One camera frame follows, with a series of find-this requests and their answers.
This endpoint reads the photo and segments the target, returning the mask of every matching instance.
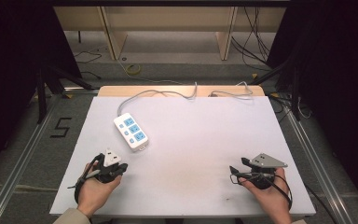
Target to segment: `gray floor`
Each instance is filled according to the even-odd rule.
[[[101,53],[102,57],[90,62],[79,63],[83,72],[92,72],[101,79],[90,73],[84,73],[85,81],[95,87],[103,85],[172,85],[167,82],[150,82],[128,77],[120,64],[110,59],[109,53],[104,44],[104,36],[100,33],[82,33],[82,43],[77,42],[77,32],[68,32],[68,40],[74,54],[81,51]],[[246,34],[236,34],[237,40],[242,43]],[[273,40],[273,34],[264,34],[267,45]],[[249,48],[257,53],[255,43]],[[86,62],[95,58],[95,55],[82,53],[76,59]],[[217,44],[212,33],[130,33],[125,48],[120,57],[124,65],[136,63],[142,66],[138,78],[149,80],[170,80],[185,84],[192,84],[195,81],[199,85],[236,85],[241,81],[250,82],[252,74],[262,75],[260,71],[248,67],[242,61],[241,55],[234,49],[230,49],[227,61],[219,58]],[[249,64],[261,68],[255,60],[246,61]],[[262,84],[265,92],[273,91],[276,78]],[[76,88],[71,82],[63,80],[66,87]],[[21,176],[19,185],[11,195],[5,210],[0,216],[0,223],[52,223],[56,217],[48,212],[52,205],[57,189],[61,184],[63,174],[72,156],[76,140],[80,134],[83,122],[87,116],[92,97],[95,92],[69,91],[68,96],[52,96],[48,99],[50,104],[55,104],[47,122],[46,129],[40,135],[31,159]],[[276,111],[280,106],[271,102]],[[7,182],[21,153],[27,148],[29,139],[33,136],[37,122],[37,101],[33,99],[29,106],[24,109],[24,114],[18,124],[17,130],[13,133],[7,144],[7,149],[0,155],[0,188]],[[280,121],[282,132],[286,142],[296,161],[297,168],[304,183],[310,186],[322,199],[329,209],[330,202],[318,181],[306,156],[289,116],[283,111],[277,113],[277,120]],[[54,134],[61,134],[62,130],[55,130],[59,118],[71,118],[64,120],[62,125],[69,127],[64,138],[51,138]],[[314,117],[302,119],[301,124],[307,132],[315,151],[318,153],[324,165],[325,171],[331,176],[339,196],[348,209],[349,216],[353,223],[358,223],[358,191],[346,175],[339,161],[333,156],[328,142],[324,138],[323,130]],[[312,223],[333,223],[322,205],[315,196],[310,197],[317,209],[316,215],[304,219]],[[94,221],[105,220],[97,217]],[[243,218],[244,223],[271,223],[267,217]],[[162,219],[120,219],[117,223],[163,223]],[[187,224],[194,223],[234,223],[233,219],[187,219]]]

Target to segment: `white board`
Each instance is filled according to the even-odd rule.
[[[250,168],[241,157],[260,153],[288,164],[292,215],[315,214],[309,194],[284,140],[268,97],[139,97],[126,103],[149,137],[143,151],[132,152],[113,119],[127,98],[95,97],[50,213],[76,207],[73,186],[87,162],[107,147],[129,165],[121,184],[96,215],[113,217],[264,216],[254,196],[230,181],[229,165]]]

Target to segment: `power strip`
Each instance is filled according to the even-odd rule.
[[[145,149],[149,139],[131,114],[125,113],[115,118],[113,122],[133,151]]]

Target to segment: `person's right hand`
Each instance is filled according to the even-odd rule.
[[[277,168],[275,175],[286,179],[283,168]],[[292,219],[289,214],[289,206],[286,198],[274,187],[268,189],[258,189],[252,182],[247,181],[245,178],[239,178],[241,184],[251,191],[263,210],[269,215],[272,221],[276,224],[289,224]],[[276,184],[286,194],[289,188],[279,177],[275,177],[274,184]]]
[[[90,218],[106,203],[110,193],[120,184],[120,181],[121,175],[116,177],[114,181],[106,184],[101,183],[96,178],[86,180],[79,193],[77,209]]]

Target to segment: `controller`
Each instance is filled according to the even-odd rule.
[[[240,173],[239,170],[229,166],[231,175],[237,177],[237,182],[239,185],[241,185],[239,179],[240,177],[243,177],[252,182],[258,189],[267,189],[271,187],[275,180],[275,168],[287,167],[286,163],[278,161],[264,153],[261,153],[251,161],[246,158],[241,158],[241,161],[242,164],[252,168],[251,172]]]
[[[119,175],[123,175],[127,171],[128,164],[119,164],[120,161],[121,158],[110,148],[106,150],[105,155],[101,153],[96,156],[89,164],[89,167],[84,174],[78,178],[76,184],[73,187],[70,187],[75,188],[75,201],[78,203],[80,190],[87,179],[95,177],[105,184],[114,181]]]

